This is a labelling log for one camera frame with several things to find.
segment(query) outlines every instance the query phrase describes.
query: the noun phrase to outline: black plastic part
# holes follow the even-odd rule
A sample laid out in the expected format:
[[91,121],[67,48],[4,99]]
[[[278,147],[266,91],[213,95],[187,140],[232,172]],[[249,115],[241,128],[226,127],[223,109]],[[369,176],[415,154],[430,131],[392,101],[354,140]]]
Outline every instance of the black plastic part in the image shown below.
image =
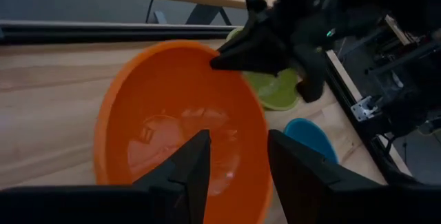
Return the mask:
[[[240,32],[219,48],[220,55],[212,59],[210,65],[216,70],[242,70],[276,76],[288,68],[288,60],[286,54],[276,49],[278,44],[272,37],[273,34],[265,27],[255,30],[254,34]],[[268,63],[267,58],[273,58],[272,63]]]
[[210,138],[202,130],[155,170],[126,186],[16,187],[0,191],[4,220],[69,221],[99,217],[145,223],[202,224],[209,183]]
[[270,130],[268,156],[289,224],[439,223],[441,187],[379,185]]
[[323,53],[316,52],[307,44],[295,46],[294,54],[307,74],[305,79],[297,84],[297,91],[305,102],[317,101],[322,96],[325,86],[326,58]]

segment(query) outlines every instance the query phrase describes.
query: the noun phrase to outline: metal bracket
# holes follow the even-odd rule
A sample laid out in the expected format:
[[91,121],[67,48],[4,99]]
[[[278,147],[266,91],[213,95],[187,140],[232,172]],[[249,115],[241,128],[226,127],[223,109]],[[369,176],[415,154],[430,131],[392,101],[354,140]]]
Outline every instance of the metal bracket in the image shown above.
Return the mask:
[[185,24],[210,25],[222,7],[197,4]]
[[162,13],[162,11],[155,11],[153,12],[153,14],[156,17],[158,24],[167,24],[167,19],[165,18],[165,15],[164,13]]
[[378,110],[378,106],[370,106],[369,104],[371,102],[372,96],[368,96],[351,107],[352,114],[357,118],[358,121],[366,121],[367,119],[375,116],[374,113]]

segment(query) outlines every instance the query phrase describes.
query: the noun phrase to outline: bowl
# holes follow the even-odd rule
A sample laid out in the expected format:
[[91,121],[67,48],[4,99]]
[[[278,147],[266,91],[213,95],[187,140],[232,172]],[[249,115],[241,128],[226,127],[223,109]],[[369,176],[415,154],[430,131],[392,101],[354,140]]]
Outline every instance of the bowl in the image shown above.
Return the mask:
[[338,163],[336,151],[326,134],[312,121],[297,118],[288,123],[283,131],[288,137],[321,153],[326,159]]
[[98,184],[131,184],[208,129],[204,222],[263,222],[272,191],[264,113],[240,72],[210,68],[217,55],[197,42],[169,41],[124,66],[96,122]]
[[[227,36],[227,41],[235,37],[242,28],[236,28]],[[259,72],[243,72],[263,107],[268,110],[290,110],[296,106],[297,74],[292,68],[278,73],[277,77]]]

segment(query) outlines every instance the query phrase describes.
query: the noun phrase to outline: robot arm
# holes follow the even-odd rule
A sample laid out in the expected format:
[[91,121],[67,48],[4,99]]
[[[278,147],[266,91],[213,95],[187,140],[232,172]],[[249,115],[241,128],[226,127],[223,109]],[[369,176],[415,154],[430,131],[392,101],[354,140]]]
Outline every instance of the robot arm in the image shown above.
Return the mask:
[[237,37],[212,60],[215,70],[246,70],[277,75],[294,67],[303,81],[296,87],[306,102],[318,100],[325,82],[322,51],[335,40],[362,36],[386,15],[407,31],[441,27],[441,0],[246,0],[249,19]]

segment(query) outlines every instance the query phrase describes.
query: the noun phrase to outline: metal frame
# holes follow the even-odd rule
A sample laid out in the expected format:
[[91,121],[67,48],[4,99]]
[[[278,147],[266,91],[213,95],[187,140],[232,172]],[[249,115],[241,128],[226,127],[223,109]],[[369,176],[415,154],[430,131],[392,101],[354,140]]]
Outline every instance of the metal frame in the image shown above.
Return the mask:
[[226,13],[226,11],[225,11],[224,8],[221,8],[221,9],[220,9],[220,13],[221,13],[220,16],[222,17],[223,21],[225,22],[225,25],[227,25],[227,26],[231,26],[232,23],[231,23],[231,21],[229,20],[229,18],[228,18],[228,14]]
[[[237,27],[0,21],[0,45],[225,39],[234,28]],[[326,81],[387,183],[421,184],[398,169],[382,141],[370,132],[369,123],[358,122],[351,110],[356,100],[328,56]]]
[[236,26],[0,21],[0,45],[225,39]]
[[214,17],[221,11],[222,7],[209,6],[205,4],[196,4],[192,13],[185,24],[202,24],[209,25],[214,20]]
[[337,98],[341,108],[345,112],[354,130],[365,145],[367,151],[371,155],[373,161],[377,165],[386,182],[390,185],[401,183],[421,184],[413,177],[404,174],[393,161],[382,141],[370,132],[369,123],[359,122],[353,115],[351,107],[357,103],[351,91],[346,86],[340,73],[332,63],[331,59],[327,59],[327,78],[326,82],[331,88],[334,96]]
[[167,19],[165,18],[165,15],[162,11],[155,11],[153,12],[154,16],[156,17],[156,21],[158,24],[167,24]]

